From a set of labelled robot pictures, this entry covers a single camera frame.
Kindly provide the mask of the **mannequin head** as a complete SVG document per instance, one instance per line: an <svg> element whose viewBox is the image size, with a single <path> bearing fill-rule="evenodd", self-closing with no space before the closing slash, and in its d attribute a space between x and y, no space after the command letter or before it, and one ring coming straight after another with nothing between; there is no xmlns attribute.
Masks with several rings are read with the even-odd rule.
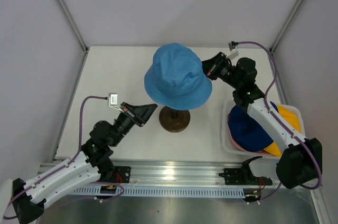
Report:
<svg viewBox="0 0 338 224"><path fill-rule="evenodd" d="M190 123L191 115L188 110L175 110L163 107L159 113L160 125L170 133L184 131Z"/></svg>

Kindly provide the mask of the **light blue bucket hat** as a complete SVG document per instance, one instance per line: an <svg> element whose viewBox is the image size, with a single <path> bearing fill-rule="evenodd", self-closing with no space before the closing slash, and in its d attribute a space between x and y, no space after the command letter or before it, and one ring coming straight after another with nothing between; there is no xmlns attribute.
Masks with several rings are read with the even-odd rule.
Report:
<svg viewBox="0 0 338 224"><path fill-rule="evenodd" d="M144 88L153 101L175 110L199 108L212 94L212 82L203 73L202 61L179 43L156 50L144 76Z"/></svg>

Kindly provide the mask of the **dark blue bucket hat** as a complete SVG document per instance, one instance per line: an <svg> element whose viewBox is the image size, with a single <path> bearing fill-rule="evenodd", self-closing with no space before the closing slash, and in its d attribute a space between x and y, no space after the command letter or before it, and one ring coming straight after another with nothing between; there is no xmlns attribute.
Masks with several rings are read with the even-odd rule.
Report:
<svg viewBox="0 0 338 224"><path fill-rule="evenodd" d="M235 105L228 115L228 127L233 140L248 152L272 154L273 140L253 118Z"/></svg>

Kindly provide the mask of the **yellow bucket hat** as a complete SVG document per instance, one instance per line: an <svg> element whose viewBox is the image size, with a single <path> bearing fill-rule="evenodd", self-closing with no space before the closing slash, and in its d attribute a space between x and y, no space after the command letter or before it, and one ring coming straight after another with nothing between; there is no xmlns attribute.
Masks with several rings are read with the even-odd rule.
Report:
<svg viewBox="0 0 338 224"><path fill-rule="evenodd" d="M296 129L298 132L302 131L298 116L295 113L282 105L277 105L275 108L278 110L278 113L283 117L283 119L287 121L294 129ZM273 156L281 157L281 152L274 141L265 147L264 150Z"/></svg>

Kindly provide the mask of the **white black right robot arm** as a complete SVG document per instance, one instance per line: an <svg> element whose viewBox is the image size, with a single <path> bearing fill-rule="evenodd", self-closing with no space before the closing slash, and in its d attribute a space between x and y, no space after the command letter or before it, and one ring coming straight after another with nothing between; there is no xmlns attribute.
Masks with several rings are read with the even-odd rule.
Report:
<svg viewBox="0 0 338 224"><path fill-rule="evenodd" d="M256 85L256 63L240 58L236 65L222 52L202 62L203 72L210 80L221 79L234 88L234 102L254 119L278 146L279 159L258 157L241 170L241 179L252 184L259 177L279 180L292 189L302 186L318 189L322 184L322 144L308 139L294 129L271 106L267 95Z"/></svg>

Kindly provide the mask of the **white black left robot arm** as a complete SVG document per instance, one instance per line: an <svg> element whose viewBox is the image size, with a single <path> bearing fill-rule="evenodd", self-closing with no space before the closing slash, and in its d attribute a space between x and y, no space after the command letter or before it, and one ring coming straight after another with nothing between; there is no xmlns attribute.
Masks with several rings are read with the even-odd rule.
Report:
<svg viewBox="0 0 338 224"><path fill-rule="evenodd" d="M98 121L89 139L79 144L74 155L32 179L14 180L11 204L19 223L38 219L45 209L77 188L97 181L109 182L115 172L110 160L112 148L134 126L144 126L156 108L156 104L134 106L121 103L121 111L114 122Z"/></svg>

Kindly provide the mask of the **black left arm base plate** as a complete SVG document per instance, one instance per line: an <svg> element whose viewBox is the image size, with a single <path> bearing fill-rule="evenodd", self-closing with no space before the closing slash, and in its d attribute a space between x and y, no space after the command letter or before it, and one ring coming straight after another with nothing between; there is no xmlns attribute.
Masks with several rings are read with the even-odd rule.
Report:
<svg viewBox="0 0 338 224"><path fill-rule="evenodd" d="M131 170L130 166L116 166L113 174L108 174L105 178L100 178L100 182L110 182L110 183L126 183L130 182L131 178Z"/></svg>

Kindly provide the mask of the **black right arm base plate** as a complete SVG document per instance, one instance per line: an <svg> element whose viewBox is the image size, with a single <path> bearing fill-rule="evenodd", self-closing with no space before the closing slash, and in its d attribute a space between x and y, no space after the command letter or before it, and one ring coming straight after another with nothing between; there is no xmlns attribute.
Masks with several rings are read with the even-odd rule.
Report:
<svg viewBox="0 0 338 224"><path fill-rule="evenodd" d="M272 179L267 177L256 177L252 172L244 167L224 168L219 177L224 178L226 185L267 185L273 184Z"/></svg>

